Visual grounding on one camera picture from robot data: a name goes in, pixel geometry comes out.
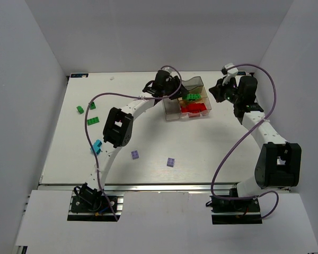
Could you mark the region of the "green lego plate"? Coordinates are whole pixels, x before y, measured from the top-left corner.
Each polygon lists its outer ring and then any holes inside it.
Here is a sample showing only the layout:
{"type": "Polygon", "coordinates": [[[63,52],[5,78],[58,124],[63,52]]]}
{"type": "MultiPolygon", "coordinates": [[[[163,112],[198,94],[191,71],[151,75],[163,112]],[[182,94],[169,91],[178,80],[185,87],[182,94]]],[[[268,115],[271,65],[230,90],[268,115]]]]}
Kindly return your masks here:
{"type": "Polygon", "coordinates": [[[187,95],[184,95],[182,97],[183,100],[186,100],[186,101],[198,101],[198,100],[201,100],[202,99],[202,96],[201,94],[197,93],[197,94],[187,94],[187,95]]]}

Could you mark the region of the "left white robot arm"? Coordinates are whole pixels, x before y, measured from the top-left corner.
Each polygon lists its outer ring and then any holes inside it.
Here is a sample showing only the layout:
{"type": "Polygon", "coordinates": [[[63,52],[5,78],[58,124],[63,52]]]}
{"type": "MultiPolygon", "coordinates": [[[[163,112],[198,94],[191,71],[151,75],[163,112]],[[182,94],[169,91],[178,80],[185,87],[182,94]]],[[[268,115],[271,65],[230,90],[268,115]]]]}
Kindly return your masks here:
{"type": "Polygon", "coordinates": [[[182,77],[179,71],[172,66],[165,65],[157,71],[154,80],[149,81],[138,96],[113,92],[101,93],[94,96],[88,106],[97,98],[108,95],[129,98],[131,102],[122,108],[113,107],[109,111],[102,131],[102,163],[99,162],[98,155],[89,137],[87,124],[88,113],[85,113],[85,135],[95,159],[94,173],[90,177],[88,185],[104,193],[108,173],[119,151],[129,143],[136,118],[145,113],[148,109],[154,107],[161,100],[174,99],[186,92],[187,90],[183,88],[182,77]]]}

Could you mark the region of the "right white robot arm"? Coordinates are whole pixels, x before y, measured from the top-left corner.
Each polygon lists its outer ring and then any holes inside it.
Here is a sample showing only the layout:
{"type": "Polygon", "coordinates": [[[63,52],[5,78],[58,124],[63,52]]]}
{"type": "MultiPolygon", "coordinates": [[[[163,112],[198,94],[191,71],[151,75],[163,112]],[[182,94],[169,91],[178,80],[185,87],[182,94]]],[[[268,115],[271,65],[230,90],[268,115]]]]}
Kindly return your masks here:
{"type": "Polygon", "coordinates": [[[258,81],[242,76],[239,81],[221,78],[209,89],[216,102],[229,101],[234,115],[248,130],[260,148],[260,154],[249,179],[235,184],[229,198],[254,198],[265,189],[294,187],[299,183],[302,149],[298,143],[284,139],[268,122],[263,108],[256,102],[258,81]]]}

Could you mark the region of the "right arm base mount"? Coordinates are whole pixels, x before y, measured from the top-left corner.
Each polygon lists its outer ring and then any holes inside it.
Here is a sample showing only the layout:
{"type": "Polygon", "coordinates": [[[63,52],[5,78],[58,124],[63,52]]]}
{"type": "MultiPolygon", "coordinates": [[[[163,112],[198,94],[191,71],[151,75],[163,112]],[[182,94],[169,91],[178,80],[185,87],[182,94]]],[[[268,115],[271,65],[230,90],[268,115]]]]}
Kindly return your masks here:
{"type": "Polygon", "coordinates": [[[205,206],[211,208],[213,225],[262,224],[256,199],[234,201],[211,196],[205,206]]]}

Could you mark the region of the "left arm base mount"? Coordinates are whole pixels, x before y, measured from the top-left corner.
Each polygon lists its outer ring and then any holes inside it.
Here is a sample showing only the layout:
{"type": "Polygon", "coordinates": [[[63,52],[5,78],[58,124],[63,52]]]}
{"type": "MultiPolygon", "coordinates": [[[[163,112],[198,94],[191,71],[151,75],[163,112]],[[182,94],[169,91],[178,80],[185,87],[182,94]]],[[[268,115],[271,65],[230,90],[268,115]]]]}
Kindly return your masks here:
{"type": "Polygon", "coordinates": [[[67,221],[72,222],[117,222],[121,216],[121,197],[91,189],[87,183],[75,186],[70,200],[67,221]]]}

